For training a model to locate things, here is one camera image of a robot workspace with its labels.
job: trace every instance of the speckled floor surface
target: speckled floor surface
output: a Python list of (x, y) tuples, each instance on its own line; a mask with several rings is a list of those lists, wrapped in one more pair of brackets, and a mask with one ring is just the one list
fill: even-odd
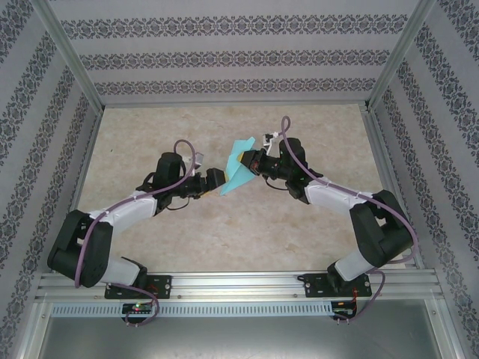
[[(311, 168), (350, 188), (382, 188), (357, 105), (107, 109), (79, 208), (130, 195), (178, 138), (205, 155), (203, 171), (224, 169), (235, 139), (254, 136), (259, 148), (285, 114)], [(114, 239), (112, 253), (150, 271), (289, 271), (326, 269), (355, 248), (349, 218), (300, 203), (258, 177), (224, 197), (216, 190), (141, 222)]]

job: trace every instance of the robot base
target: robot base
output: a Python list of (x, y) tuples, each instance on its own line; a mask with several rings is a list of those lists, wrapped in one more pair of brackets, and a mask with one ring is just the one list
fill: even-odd
[[(147, 284), (144, 290), (151, 292), (158, 299), (169, 299), (171, 293), (171, 275), (151, 275), (147, 276)], [(123, 289), (114, 285), (107, 285), (105, 289), (105, 299), (149, 299), (145, 294), (134, 290)]]
[(356, 291), (356, 297), (371, 297), (373, 294), (366, 274), (347, 282), (347, 286), (337, 292), (329, 283), (327, 274), (307, 273), (299, 275), (297, 279), (305, 284), (306, 298), (350, 297), (353, 290)]

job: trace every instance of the striped wall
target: striped wall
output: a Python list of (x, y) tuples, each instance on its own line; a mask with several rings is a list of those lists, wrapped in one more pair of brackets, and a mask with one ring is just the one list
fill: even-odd
[(479, 358), (478, 26), (479, 1), (437, 1), (375, 109), (467, 358)]
[(416, 3), (50, 2), (107, 105), (366, 100)]
[(0, 4), (0, 358), (15, 349), (97, 117), (28, 1)]

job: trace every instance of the aluminum frame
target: aluminum frame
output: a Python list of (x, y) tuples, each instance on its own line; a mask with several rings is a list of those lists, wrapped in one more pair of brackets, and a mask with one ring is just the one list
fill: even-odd
[[(325, 271), (308, 271), (326, 273)], [(464, 358), (451, 316), (445, 304), (442, 288), (434, 269), (386, 269), (386, 284), (378, 300), (423, 299), (436, 342), (443, 358)], [(297, 276), (304, 271), (220, 272), (220, 273), (152, 273), (171, 275), (171, 298), (161, 303), (301, 303), (312, 302), (305, 297), (304, 283)], [(381, 276), (370, 275), (373, 291)], [(55, 303), (132, 303), (135, 300), (108, 300), (103, 294), (105, 285), (75, 289), (73, 281), (61, 274), (43, 274), (35, 295), (25, 335), (17, 359), (38, 358), (46, 334), (52, 306)], [(347, 301), (351, 297), (317, 298), (318, 301)], [(365, 302), (368, 298), (358, 298)]]

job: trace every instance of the purple cable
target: purple cable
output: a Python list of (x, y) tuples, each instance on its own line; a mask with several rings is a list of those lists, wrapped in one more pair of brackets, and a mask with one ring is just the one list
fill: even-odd
[(159, 302), (158, 302), (158, 298), (155, 297), (155, 295), (153, 293), (150, 293), (150, 292), (147, 292), (146, 290), (143, 290), (143, 289), (139, 289), (139, 288), (135, 288), (134, 286), (125, 286), (124, 284), (119, 284), (119, 283), (112, 283), (113, 286), (119, 286), (120, 288), (124, 288), (124, 289), (130, 289), (130, 290), (135, 290), (136, 292), (138, 293), (141, 293), (141, 294), (145, 294), (145, 295), (148, 295), (151, 299), (152, 299), (152, 302), (154, 301), (155, 302), (155, 313), (153, 313), (153, 315), (149, 318), (146, 318), (143, 322), (141, 323), (130, 323), (128, 322), (128, 317), (131, 313), (134, 313), (134, 312), (128, 312), (125, 316), (125, 323), (128, 327), (141, 327), (142, 325), (146, 325), (148, 324), (149, 322), (151, 322), (153, 319), (155, 319), (155, 317), (158, 315), (159, 313)]
[(82, 267), (83, 267), (83, 260), (85, 259), (85, 252), (87, 250), (87, 246), (88, 246), (88, 242), (90, 241), (90, 237), (91, 237), (91, 233), (93, 232), (93, 229), (95, 228), (95, 226), (97, 225), (97, 223), (103, 218), (105, 217), (106, 215), (108, 215), (111, 211), (113, 211), (114, 209), (117, 209), (118, 207), (120, 206), (123, 206), (124, 204), (126, 203), (129, 203), (129, 202), (132, 202), (134, 200), (140, 200), (142, 198), (146, 198), (146, 197), (151, 197), (151, 196), (154, 196), (155, 194), (158, 194), (158, 193), (162, 193), (162, 192), (165, 192), (165, 191), (169, 191), (170, 189), (173, 189), (175, 187), (177, 187), (178, 185), (180, 185), (181, 183), (185, 182), (189, 175), (193, 172), (193, 170), (195, 169), (195, 163), (196, 163), (196, 153), (195, 153), (195, 148), (193, 147), (193, 145), (187, 141), (187, 140), (178, 140), (175, 142), (174, 146), (173, 146), (173, 151), (176, 153), (177, 152), (177, 145), (179, 143), (183, 142), (184, 144), (187, 144), (189, 146), (189, 148), (191, 149), (192, 151), (192, 166), (190, 167), (190, 169), (188, 170), (188, 172), (185, 174), (185, 176), (183, 176), (182, 179), (180, 179), (178, 182), (174, 183), (173, 185), (169, 185), (168, 187), (164, 187), (164, 188), (161, 188), (161, 189), (158, 189), (156, 191), (153, 191), (153, 192), (148, 192), (148, 193), (145, 193), (145, 194), (141, 194), (139, 196), (136, 196), (136, 197), (128, 197), (124, 200), (121, 200), (120, 202), (118, 203), (115, 203), (113, 206), (110, 206), (108, 209), (106, 209), (104, 212), (101, 212), (98, 217), (96, 217), (94, 219), (94, 221), (91, 223), (90, 227), (88, 228), (88, 231), (85, 235), (85, 239), (83, 241), (83, 245), (82, 245), (82, 249), (80, 250), (80, 256), (78, 258), (78, 263), (76, 265), (76, 271), (75, 271), (75, 288), (79, 288), (80, 287), (80, 275), (82, 274)]
[(357, 313), (353, 318), (347, 318), (345, 316), (342, 316), (341, 314), (336, 314), (335, 316), (338, 316), (341, 318), (342, 322), (354, 322), (355, 320), (361, 318), (364, 315), (364, 312), (366, 309), (368, 309), (372, 303), (376, 300), (377, 297), (379, 297), (379, 294), (382, 291), (382, 288), (384, 287), (384, 283), (386, 282), (386, 274), (384, 274), (383, 271), (380, 271), (379, 269), (371, 269), (370, 271), (367, 271), (368, 274), (380, 274), (382, 277), (381, 284), (379, 285), (379, 288), (377, 291), (374, 293), (373, 297), (364, 305), (364, 307), (361, 309), (359, 313)]
[(332, 187), (332, 188), (335, 188), (337, 189), (338, 191), (341, 191), (343, 193), (346, 193), (346, 194), (350, 194), (352, 196), (355, 196), (355, 197), (359, 197), (361, 198), (362, 200), (367, 200), (373, 204), (375, 204), (376, 206), (378, 206), (379, 208), (382, 208), (386, 211), (388, 211), (389, 213), (391, 213), (394, 217), (396, 217), (397, 219), (399, 219), (399, 221), (404, 224), (404, 226), (406, 227), (406, 229), (409, 231), (409, 233), (411, 234), (411, 237), (412, 237), (412, 250), (411, 250), (411, 254), (407, 257), (404, 257), (400, 260), (391, 260), (388, 262), (388, 264), (399, 264), (399, 263), (405, 263), (405, 262), (408, 262), (409, 260), (411, 260), (412, 258), (414, 258), (416, 252), (418, 251), (418, 236), (416, 235), (414, 229), (411, 227), (411, 224), (409, 224), (409, 222), (402, 216), (400, 215), (398, 212), (396, 212), (394, 209), (392, 209), (390, 206), (387, 206), (385, 205), (384, 203), (381, 203), (379, 202), (378, 200), (375, 200), (374, 198), (371, 198), (371, 197), (368, 197), (368, 196), (364, 196), (363, 194), (361, 194), (360, 192), (355, 192), (355, 191), (352, 191), (348, 188), (344, 188), (340, 185), (336, 185), (334, 183), (329, 183), (329, 182), (326, 182), (325, 180), (323, 179), (320, 179), (316, 176), (314, 176), (302, 163), (301, 161), (299, 161), (299, 159), (296, 157), (296, 155), (294, 154), (293, 150), (291, 149), (291, 146), (290, 146), (290, 143), (289, 141), (287, 140), (287, 136), (286, 136), (286, 131), (290, 128), (290, 125), (291, 125), (291, 119), (288, 117), (288, 116), (284, 116), (283, 119), (281, 120), (281, 134), (283, 135), (283, 139), (284, 139), (284, 144), (286, 145), (286, 148), (288, 150), (288, 152), (290, 153), (291, 157), (293, 157), (294, 159), (294, 162), (297, 163), (297, 165), (307, 174), (309, 175), (309, 177), (311, 177), (313, 180), (315, 180), (316, 182), (319, 182), (321, 183), (322, 185), (328, 185), (329, 187)]

